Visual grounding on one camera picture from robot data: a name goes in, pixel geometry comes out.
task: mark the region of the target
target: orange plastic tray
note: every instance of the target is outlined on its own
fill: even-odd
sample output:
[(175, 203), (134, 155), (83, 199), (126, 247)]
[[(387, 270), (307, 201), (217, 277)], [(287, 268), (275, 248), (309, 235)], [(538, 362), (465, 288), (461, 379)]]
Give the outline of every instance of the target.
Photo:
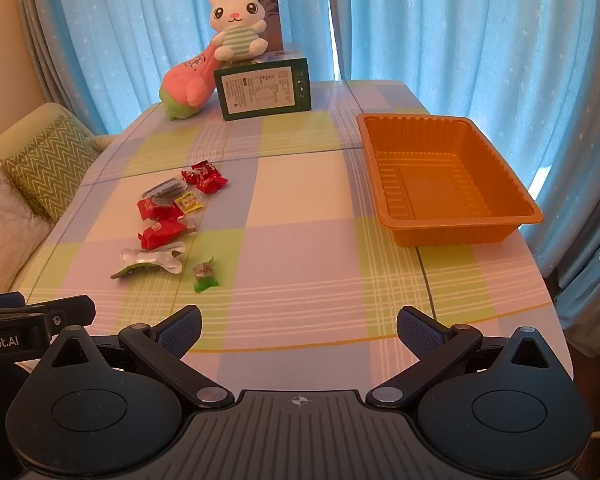
[(401, 247), (500, 242), (542, 212), (469, 119), (357, 117), (376, 213)]

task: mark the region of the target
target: table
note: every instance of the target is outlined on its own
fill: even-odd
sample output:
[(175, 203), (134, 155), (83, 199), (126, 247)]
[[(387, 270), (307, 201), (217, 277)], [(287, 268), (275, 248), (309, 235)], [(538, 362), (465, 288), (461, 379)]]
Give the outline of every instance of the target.
[[(416, 361), (395, 334), (405, 304), (485, 335), (540, 330), (568, 373), (551, 299), (518, 231), (500, 244), (398, 248), (375, 218), (355, 116), (426, 110), (398, 82), (312, 84), (310, 112), (224, 122), (218, 102), (169, 121), (146, 110), (86, 175), (67, 213), (16, 284), (29, 303), (89, 294), (92, 334), (155, 324), (187, 303), (203, 315), (184, 357), (243, 388), (341, 389), (362, 395)], [(208, 159), (230, 184), (203, 197), (185, 271), (110, 280), (146, 227), (139, 195)], [(214, 257), (220, 287), (193, 291)]]

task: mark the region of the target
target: product box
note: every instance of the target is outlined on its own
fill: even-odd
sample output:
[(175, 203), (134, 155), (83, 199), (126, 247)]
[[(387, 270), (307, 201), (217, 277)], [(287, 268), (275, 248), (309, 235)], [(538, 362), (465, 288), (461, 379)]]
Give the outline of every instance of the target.
[(306, 57), (297, 44), (214, 71), (226, 121), (311, 110)]

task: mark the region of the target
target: metal screw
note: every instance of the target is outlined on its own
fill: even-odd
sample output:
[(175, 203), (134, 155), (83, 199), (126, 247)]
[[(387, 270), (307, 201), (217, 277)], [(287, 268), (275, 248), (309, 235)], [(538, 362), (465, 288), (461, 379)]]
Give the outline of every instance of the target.
[(227, 393), (227, 390), (218, 386), (207, 386), (206, 388), (200, 388), (196, 393), (197, 398), (199, 398), (202, 402), (208, 402), (209, 404), (225, 400), (228, 396), (229, 394)]
[(378, 402), (397, 402), (402, 398), (402, 392), (392, 386), (380, 386), (371, 392), (371, 396)]

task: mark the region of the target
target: bunny face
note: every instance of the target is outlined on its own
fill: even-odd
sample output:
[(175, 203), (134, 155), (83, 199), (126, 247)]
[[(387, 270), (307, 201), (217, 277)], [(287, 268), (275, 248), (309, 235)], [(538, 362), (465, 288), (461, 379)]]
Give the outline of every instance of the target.
[(265, 10), (258, 0), (209, 0), (211, 28), (216, 32), (233, 27), (250, 27), (264, 19)]

